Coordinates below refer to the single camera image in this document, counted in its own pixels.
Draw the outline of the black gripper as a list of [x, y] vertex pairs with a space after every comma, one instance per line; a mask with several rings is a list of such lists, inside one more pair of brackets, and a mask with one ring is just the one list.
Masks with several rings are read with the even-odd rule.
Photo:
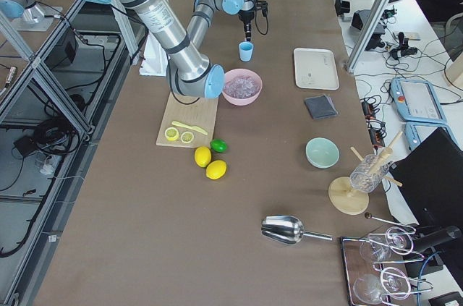
[[243, 22], [245, 31], [244, 41], [252, 40], [252, 21], [256, 18], [258, 11], [261, 11], [266, 19], [265, 33], [268, 32], [268, 2], [266, 0], [248, 0], [239, 11], [239, 19]]

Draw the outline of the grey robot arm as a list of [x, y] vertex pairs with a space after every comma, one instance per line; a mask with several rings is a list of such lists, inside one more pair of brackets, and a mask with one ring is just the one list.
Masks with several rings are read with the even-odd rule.
[[[111, 0], [84, 0], [110, 4]], [[214, 14], [237, 15], [243, 22], [245, 40], [251, 39], [251, 22], [264, 0], [194, 0], [188, 27], [183, 27], [167, 0], [120, 0], [133, 10], [169, 57], [167, 78], [171, 90], [183, 96], [217, 98], [225, 85], [224, 69], [199, 52]]]
[[1, 12], [11, 20], [22, 20], [26, 25], [37, 25], [46, 16], [37, 0], [1, 0]]

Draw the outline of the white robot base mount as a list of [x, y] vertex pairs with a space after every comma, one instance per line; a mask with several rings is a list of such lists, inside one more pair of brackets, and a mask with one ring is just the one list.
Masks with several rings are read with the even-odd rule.
[[142, 76], [165, 77], [167, 72], [168, 56], [161, 44], [151, 31], [148, 32], [143, 61], [140, 65], [139, 74]]

